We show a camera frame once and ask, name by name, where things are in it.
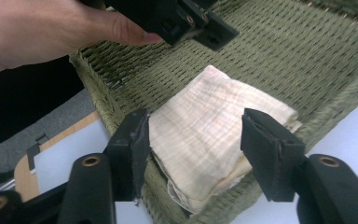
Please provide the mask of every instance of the folded cloth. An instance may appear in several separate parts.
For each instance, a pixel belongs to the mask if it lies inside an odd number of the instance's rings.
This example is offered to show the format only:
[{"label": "folded cloth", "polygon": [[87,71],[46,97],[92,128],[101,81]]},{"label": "folded cloth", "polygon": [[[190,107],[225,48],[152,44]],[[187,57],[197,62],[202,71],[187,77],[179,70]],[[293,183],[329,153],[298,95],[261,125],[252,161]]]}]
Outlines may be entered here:
[{"label": "folded cloth", "polygon": [[200,212],[251,170],[240,150],[245,107],[270,114],[292,132],[300,126],[294,109],[211,65],[151,115],[153,154],[169,179],[169,194],[189,212]]}]

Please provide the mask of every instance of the wicker basket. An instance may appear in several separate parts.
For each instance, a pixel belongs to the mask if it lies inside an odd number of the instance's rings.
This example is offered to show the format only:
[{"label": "wicker basket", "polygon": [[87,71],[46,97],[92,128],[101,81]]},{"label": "wicker basket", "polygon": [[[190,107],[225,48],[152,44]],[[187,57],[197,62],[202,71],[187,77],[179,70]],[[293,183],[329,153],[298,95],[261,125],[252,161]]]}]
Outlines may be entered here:
[{"label": "wicker basket", "polygon": [[[358,8],[358,1],[329,2]],[[208,64],[296,109],[304,123],[296,136],[308,150],[358,106],[358,11],[344,18],[294,0],[221,0],[215,12],[241,32],[218,53],[194,41],[176,48],[103,42],[71,55],[108,132],[132,110],[158,109]],[[143,200],[156,223],[228,223],[260,193],[249,174],[189,217],[150,160]]]}]

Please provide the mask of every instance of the gray floor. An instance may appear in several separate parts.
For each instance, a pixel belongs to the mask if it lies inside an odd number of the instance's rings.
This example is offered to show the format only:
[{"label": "gray floor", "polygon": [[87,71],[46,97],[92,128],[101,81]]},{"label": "gray floor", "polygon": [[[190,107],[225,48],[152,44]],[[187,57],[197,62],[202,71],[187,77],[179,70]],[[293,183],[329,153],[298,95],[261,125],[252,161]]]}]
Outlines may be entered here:
[{"label": "gray floor", "polygon": [[44,133],[48,138],[54,137],[94,110],[88,93],[83,90],[35,124],[1,143],[0,173],[13,170],[26,150],[35,144],[35,139]]}]

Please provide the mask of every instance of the white cloth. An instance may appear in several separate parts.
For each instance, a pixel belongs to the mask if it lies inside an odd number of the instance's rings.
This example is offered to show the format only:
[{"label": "white cloth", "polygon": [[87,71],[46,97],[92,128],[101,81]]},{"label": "white cloth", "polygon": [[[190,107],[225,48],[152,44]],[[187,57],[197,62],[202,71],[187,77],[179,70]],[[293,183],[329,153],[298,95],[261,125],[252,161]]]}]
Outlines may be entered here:
[{"label": "white cloth", "polygon": [[168,192],[186,210],[197,214],[251,170],[240,150],[245,107],[299,127],[294,109],[211,65],[151,115],[154,156],[169,178]]}]

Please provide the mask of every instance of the black pants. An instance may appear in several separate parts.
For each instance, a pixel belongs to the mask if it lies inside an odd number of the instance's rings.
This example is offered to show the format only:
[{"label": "black pants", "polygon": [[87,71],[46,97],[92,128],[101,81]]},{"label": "black pants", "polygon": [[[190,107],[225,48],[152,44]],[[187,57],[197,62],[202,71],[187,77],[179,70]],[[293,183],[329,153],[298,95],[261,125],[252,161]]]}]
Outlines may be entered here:
[{"label": "black pants", "polygon": [[82,89],[68,57],[0,72],[0,143]]}]

